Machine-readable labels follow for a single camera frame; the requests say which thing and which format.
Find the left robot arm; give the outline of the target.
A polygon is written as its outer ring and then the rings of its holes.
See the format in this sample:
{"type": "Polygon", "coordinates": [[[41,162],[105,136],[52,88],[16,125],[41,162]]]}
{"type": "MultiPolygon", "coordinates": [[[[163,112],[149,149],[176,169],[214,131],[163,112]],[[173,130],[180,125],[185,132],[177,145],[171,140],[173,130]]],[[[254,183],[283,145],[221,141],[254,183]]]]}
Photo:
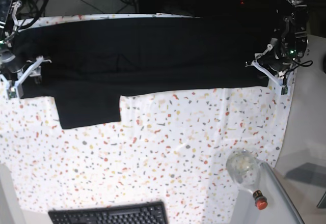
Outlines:
{"type": "Polygon", "coordinates": [[[290,80],[299,67],[310,67],[312,60],[302,62],[309,54],[307,22],[309,0],[274,0],[277,24],[263,52],[246,66],[264,73],[281,95],[290,93],[290,80]]]}

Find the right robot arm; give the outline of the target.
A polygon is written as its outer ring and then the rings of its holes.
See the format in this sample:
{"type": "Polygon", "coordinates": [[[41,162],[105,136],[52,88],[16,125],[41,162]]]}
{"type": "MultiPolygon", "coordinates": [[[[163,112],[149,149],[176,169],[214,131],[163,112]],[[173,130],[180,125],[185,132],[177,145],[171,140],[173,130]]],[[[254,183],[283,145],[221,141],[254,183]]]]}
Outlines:
{"type": "Polygon", "coordinates": [[[41,83],[42,63],[50,59],[38,56],[30,60],[12,51],[13,40],[20,31],[32,27],[44,15],[49,0],[1,0],[1,81],[8,99],[22,98],[22,85],[29,77],[41,83]]]}

